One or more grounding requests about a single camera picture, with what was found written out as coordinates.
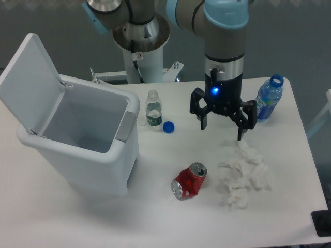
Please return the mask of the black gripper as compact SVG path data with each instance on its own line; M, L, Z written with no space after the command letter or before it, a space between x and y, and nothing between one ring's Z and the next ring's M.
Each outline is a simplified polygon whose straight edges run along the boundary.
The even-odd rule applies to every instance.
M247 130L252 130L257 123L256 100L242 101L241 88L243 74L229 80L218 80L218 70L213 68L210 76L205 76L205 90L196 88L190 97L190 113L200 121L200 129L207 126L207 114L213 112L228 115L238 126L237 140L241 141ZM204 99L206 106L200 107Z

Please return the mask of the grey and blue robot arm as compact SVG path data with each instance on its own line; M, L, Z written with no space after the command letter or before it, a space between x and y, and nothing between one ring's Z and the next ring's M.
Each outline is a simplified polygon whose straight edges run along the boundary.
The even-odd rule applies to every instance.
M257 123L257 104L241 99L249 1L167 1L163 17L154 1L84 1L86 15L100 33L112 32L125 60L130 84L159 83L169 22L204 40L205 89L191 94L190 112L207 125L207 114L228 116L238 138Z

